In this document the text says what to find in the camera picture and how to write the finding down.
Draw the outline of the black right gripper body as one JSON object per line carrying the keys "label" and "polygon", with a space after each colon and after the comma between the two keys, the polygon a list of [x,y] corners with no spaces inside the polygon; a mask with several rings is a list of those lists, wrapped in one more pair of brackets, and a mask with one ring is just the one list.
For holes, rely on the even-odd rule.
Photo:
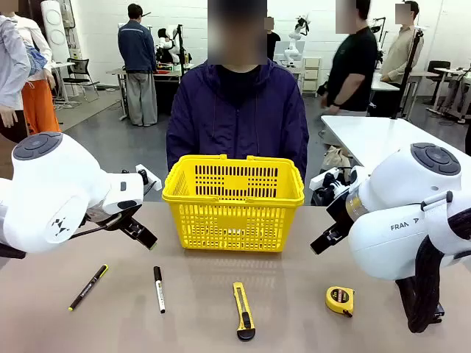
{"label": "black right gripper body", "polygon": [[354,224],[354,220],[347,212],[347,196],[334,199],[327,207],[327,213],[335,221],[334,228],[337,230],[350,230]]}

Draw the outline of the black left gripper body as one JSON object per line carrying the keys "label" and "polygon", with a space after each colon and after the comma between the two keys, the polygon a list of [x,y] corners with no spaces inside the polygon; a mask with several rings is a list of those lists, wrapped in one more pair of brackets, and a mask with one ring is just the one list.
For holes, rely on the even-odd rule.
{"label": "black left gripper body", "polygon": [[115,215],[104,213],[94,215],[90,210],[86,213],[86,221],[97,224],[100,229],[143,229],[143,226],[133,218],[140,208],[140,205],[133,206],[120,210]]}

